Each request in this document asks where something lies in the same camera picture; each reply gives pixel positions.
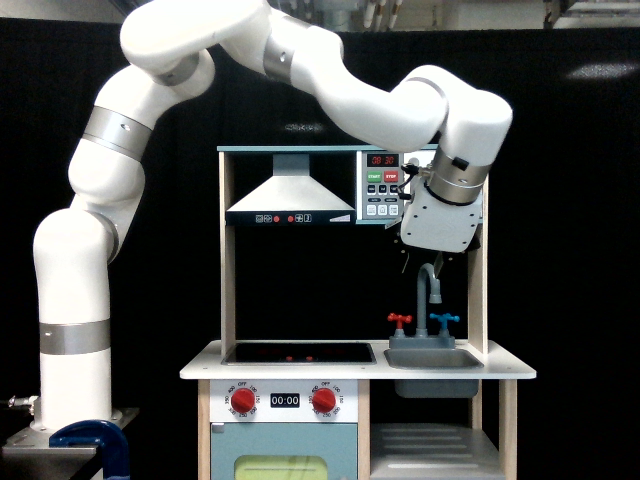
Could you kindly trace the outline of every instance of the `red faucet handle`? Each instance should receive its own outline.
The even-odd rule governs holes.
[[[402,330],[402,324],[411,323],[413,317],[411,315],[396,315],[395,313],[390,313],[387,320],[396,322],[396,330]]]

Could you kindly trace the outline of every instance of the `blue faucet handle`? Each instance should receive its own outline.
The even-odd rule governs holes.
[[[453,316],[450,313],[445,313],[444,315],[436,315],[435,313],[432,313],[431,315],[429,315],[429,318],[434,319],[434,320],[438,320],[440,322],[440,327],[442,328],[442,330],[447,330],[447,322],[459,322],[460,321],[460,317],[459,316]]]

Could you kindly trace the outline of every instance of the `blue clamp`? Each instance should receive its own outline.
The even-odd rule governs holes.
[[[429,318],[438,320],[440,322],[441,332],[448,330],[447,329],[447,322],[459,322],[460,321],[460,317],[459,316],[456,315],[454,317],[450,313],[445,313],[444,315],[436,315],[435,313],[432,313],[431,315],[429,315]]]
[[[49,447],[97,445],[102,451],[104,480],[129,480],[129,443],[118,426],[106,420],[83,420],[61,428],[49,438]]]

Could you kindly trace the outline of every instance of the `gray sink basin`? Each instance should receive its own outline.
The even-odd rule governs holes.
[[[481,368],[484,364],[466,350],[449,348],[394,348],[384,356],[393,368],[409,370]],[[405,398],[472,398],[479,382],[468,380],[395,380],[396,393]]]
[[[447,348],[400,348],[385,350],[384,356],[393,368],[481,368],[484,364],[466,350]]]

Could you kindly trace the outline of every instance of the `oven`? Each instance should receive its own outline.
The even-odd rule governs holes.
[[[210,402],[212,480],[357,479],[357,380],[213,380]]]

